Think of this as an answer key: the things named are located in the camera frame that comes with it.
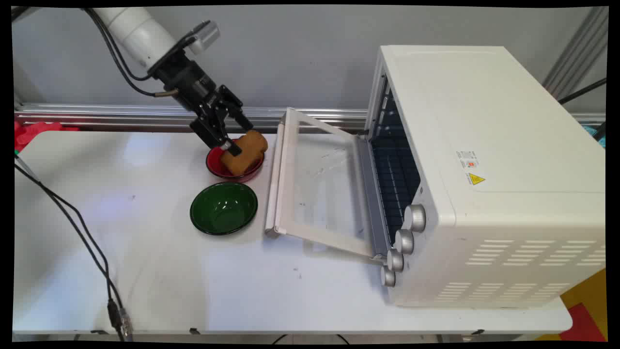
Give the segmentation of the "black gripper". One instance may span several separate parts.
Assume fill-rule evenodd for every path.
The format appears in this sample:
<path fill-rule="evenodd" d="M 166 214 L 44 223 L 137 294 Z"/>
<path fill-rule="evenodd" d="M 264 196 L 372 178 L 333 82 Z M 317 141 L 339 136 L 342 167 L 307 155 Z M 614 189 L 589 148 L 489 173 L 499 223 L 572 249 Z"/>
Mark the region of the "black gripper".
<path fill-rule="evenodd" d="M 244 132 L 252 130 L 254 125 L 245 116 L 242 101 L 227 86 L 217 86 L 197 62 L 186 57 L 183 49 L 166 54 L 148 73 L 161 81 L 166 91 L 176 90 L 177 102 L 195 113 L 190 128 L 209 148 L 219 147 L 233 157 L 242 153 L 228 137 L 225 119 L 233 119 Z"/>

